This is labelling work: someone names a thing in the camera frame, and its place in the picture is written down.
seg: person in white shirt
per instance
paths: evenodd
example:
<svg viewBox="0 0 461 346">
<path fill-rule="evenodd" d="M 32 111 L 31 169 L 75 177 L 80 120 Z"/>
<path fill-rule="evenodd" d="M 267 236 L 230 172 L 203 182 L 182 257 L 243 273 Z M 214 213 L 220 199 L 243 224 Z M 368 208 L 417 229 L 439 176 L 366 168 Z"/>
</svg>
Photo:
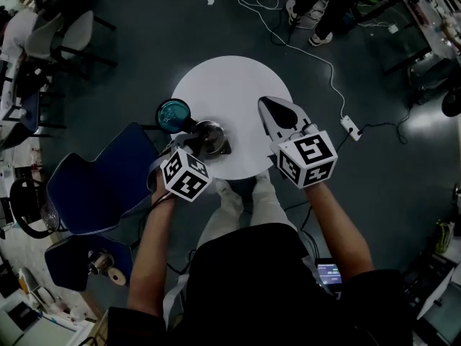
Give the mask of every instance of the person in white shirt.
<svg viewBox="0 0 461 346">
<path fill-rule="evenodd" d="M 0 30 L 0 40 L 3 33 L 1 51 L 5 60 L 13 63 L 24 54 L 26 40 L 34 29 L 37 17 L 37 13 L 24 9 L 9 21 L 3 22 L 3 29 Z"/>
</svg>

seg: white cube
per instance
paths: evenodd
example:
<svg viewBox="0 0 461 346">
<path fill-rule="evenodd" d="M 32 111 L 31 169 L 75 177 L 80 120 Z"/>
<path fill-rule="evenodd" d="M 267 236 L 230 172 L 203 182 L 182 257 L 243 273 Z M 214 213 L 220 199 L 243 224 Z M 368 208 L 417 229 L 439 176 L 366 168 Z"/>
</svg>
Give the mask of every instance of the white cube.
<svg viewBox="0 0 461 346">
<path fill-rule="evenodd" d="M 212 181 L 207 166 L 182 148 L 178 148 L 160 168 L 166 189 L 190 202 L 194 201 Z"/>
<path fill-rule="evenodd" d="M 298 188 L 331 177 L 338 155 L 326 131 L 279 144 L 277 167 Z"/>
</svg>

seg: screen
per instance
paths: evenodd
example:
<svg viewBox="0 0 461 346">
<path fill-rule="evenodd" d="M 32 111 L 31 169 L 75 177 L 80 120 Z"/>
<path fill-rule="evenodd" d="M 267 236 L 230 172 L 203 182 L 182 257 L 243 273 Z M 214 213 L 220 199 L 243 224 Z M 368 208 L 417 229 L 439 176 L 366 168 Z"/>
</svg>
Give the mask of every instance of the screen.
<svg viewBox="0 0 461 346">
<path fill-rule="evenodd" d="M 319 264 L 317 269 L 324 285 L 338 285 L 341 283 L 341 275 L 336 264 Z"/>
</svg>

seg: spool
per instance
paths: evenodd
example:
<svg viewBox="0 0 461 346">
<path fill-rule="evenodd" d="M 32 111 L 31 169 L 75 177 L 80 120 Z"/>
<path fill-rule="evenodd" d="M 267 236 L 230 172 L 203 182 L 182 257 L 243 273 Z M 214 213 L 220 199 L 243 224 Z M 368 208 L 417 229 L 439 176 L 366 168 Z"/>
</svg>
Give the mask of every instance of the spool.
<svg viewBox="0 0 461 346">
<path fill-rule="evenodd" d="M 116 267 L 111 267 L 107 271 L 107 275 L 109 276 L 110 280 L 115 283 L 116 285 L 126 285 L 127 283 L 127 278 L 125 275 L 122 273 L 120 269 L 117 269 Z"/>
</svg>

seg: power outlet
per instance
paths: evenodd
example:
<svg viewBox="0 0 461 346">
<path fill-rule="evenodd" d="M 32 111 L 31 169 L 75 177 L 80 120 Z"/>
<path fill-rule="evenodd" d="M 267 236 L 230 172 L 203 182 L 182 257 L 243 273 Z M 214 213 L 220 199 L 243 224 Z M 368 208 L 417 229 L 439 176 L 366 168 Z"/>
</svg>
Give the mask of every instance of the power outlet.
<svg viewBox="0 0 461 346">
<path fill-rule="evenodd" d="M 344 127 L 347 133 L 354 139 L 354 141 L 358 141 L 360 137 L 362 136 L 359 134 L 359 129 L 355 125 L 354 122 L 352 122 L 352 119 L 349 118 L 348 115 L 346 115 L 343 119 L 341 119 L 341 125 Z"/>
</svg>

